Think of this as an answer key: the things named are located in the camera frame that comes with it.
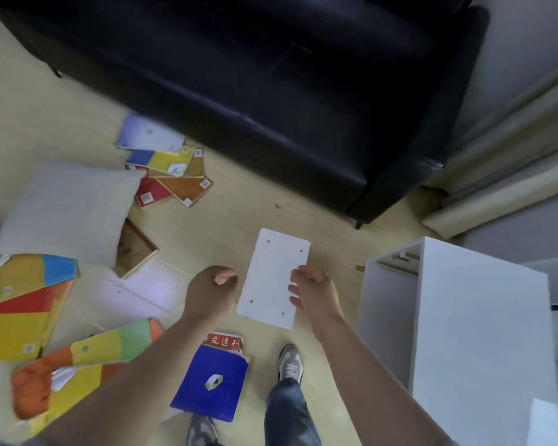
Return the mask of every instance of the shoe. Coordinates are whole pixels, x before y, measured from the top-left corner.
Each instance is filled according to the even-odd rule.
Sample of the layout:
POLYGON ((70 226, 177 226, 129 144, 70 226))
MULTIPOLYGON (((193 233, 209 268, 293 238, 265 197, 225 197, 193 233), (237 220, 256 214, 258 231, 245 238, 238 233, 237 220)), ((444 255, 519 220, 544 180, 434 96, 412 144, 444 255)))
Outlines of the shoe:
POLYGON ((217 429, 208 416, 195 414, 188 426, 186 446, 209 446, 217 444, 217 429))
POLYGON ((295 379, 302 383, 304 375, 304 362, 302 353, 293 344, 286 345, 279 356, 279 382, 283 379, 295 379))

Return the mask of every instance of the sofa leg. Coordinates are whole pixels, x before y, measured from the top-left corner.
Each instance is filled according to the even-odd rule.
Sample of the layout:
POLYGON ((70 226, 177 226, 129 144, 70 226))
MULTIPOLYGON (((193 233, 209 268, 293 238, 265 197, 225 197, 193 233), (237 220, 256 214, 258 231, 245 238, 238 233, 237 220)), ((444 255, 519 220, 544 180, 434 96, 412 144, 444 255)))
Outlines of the sofa leg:
POLYGON ((50 67, 50 69, 52 69, 52 72, 54 75, 56 75, 58 78, 62 78, 62 74, 60 72, 58 72, 58 69, 55 67, 50 67))

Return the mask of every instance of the white pillow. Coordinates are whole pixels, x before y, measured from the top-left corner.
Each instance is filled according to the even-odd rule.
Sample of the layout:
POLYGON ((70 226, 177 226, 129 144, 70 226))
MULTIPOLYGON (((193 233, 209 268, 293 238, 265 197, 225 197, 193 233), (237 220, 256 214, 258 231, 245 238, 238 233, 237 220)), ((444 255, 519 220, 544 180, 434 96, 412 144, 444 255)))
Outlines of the white pillow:
POLYGON ((41 253, 113 268, 144 171, 42 164, 0 228, 0 254, 41 253))

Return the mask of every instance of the sofa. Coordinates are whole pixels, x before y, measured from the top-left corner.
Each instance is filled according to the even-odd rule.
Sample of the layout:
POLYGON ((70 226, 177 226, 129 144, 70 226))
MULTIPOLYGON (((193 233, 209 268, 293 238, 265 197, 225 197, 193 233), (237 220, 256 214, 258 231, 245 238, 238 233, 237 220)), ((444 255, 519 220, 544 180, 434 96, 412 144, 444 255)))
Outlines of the sofa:
POLYGON ((489 22, 470 2, 0 0, 0 20, 58 76, 359 228, 446 163, 489 22))

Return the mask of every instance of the forearm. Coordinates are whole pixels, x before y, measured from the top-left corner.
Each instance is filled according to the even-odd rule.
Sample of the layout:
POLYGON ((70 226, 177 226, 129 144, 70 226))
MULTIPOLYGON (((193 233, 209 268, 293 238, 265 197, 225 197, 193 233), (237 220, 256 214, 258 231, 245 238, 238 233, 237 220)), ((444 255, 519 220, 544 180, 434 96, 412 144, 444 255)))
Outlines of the forearm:
POLYGON ((326 323, 320 339, 363 445, 433 446, 450 441, 345 321, 326 323))
POLYGON ((52 446, 143 446, 161 423, 208 330, 204 322, 180 319, 40 436, 52 446))

